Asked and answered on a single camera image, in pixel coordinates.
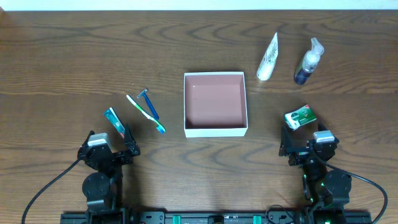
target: blue liquid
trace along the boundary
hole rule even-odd
[[[303,85],[308,80],[308,78],[310,78],[311,74],[312,72],[304,72],[303,69],[300,69],[300,71],[298,71],[297,74],[294,75],[294,81],[298,85]]]

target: open box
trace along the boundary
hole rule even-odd
[[[187,138],[244,136],[248,111],[243,72],[184,74]]]

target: foam pump bottle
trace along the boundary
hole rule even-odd
[[[301,60],[294,73],[294,81],[298,85],[303,85],[313,71],[316,69],[321,55],[323,54],[323,47],[316,38],[311,39],[312,49],[305,53],[304,58]]]

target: toothpaste tube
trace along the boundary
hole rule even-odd
[[[266,54],[261,60],[260,66],[257,69],[257,78],[260,81],[266,81],[271,77],[272,71],[276,64],[276,58],[278,57],[278,35],[275,33],[269,44]]]
[[[119,120],[116,112],[113,108],[109,108],[104,112],[106,118],[113,124],[113,126],[118,130],[118,133],[124,138],[124,127],[122,122]]]
[[[309,105],[305,105],[297,111],[285,114],[285,121],[293,130],[315,120],[317,120],[317,117],[314,115]]]

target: wood grain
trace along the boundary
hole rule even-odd
[[[255,72],[278,32],[271,79]],[[293,72],[317,37],[325,54],[304,86]],[[308,103],[341,140],[332,164],[389,194],[380,223],[398,215],[398,20],[395,11],[8,12],[0,26],[0,223],[20,223],[30,199],[66,169],[89,130],[122,139],[114,107],[142,149],[124,167],[127,204],[167,210],[266,210],[303,204],[301,170],[278,157],[284,113]],[[244,138],[186,139],[183,74],[244,71]],[[143,88],[167,132],[125,94]],[[28,223],[84,211],[82,162],[34,203]],[[375,217],[382,194],[353,181],[348,208]]]

